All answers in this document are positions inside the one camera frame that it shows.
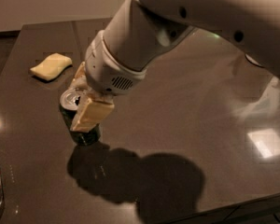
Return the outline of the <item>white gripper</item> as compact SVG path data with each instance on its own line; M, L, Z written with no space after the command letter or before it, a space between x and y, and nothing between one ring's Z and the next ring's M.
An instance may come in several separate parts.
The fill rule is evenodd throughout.
M147 71L136 72L119 63L107 49L104 32L101 30L88 46L85 62L78 67L69 88L86 90L89 85L100 93L126 95L145 78ZM112 96L83 94L70 130L88 133L109 116L114 108Z

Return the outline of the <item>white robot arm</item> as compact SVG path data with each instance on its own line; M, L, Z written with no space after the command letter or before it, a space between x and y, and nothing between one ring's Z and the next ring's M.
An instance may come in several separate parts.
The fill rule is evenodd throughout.
M113 110L115 96L128 93L158 56L196 29L222 37L280 77L280 0L125 0L72 81L80 100L71 131L93 129Z

